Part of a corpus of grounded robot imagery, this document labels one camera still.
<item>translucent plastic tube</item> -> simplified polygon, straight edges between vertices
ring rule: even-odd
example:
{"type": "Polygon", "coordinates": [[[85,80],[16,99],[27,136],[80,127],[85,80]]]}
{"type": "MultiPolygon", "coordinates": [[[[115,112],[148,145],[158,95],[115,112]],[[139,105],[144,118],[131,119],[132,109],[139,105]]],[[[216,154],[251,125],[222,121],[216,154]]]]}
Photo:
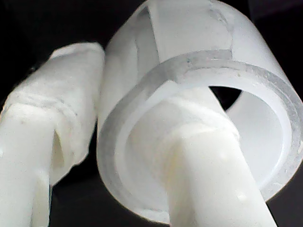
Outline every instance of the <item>translucent plastic tube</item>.
{"type": "MultiPolygon", "coordinates": [[[[184,91],[209,86],[242,91],[226,114],[239,131],[263,203],[287,184],[302,161],[300,98],[254,25],[219,1],[144,3],[108,45],[102,86],[102,180],[122,205],[149,220],[169,223],[169,202],[166,189],[131,142],[142,137],[133,129],[159,103],[184,91]]],[[[196,119],[187,115],[180,124],[196,119]]],[[[171,132],[162,129],[163,134],[145,135],[150,139],[142,144],[152,145],[171,132]]]]}

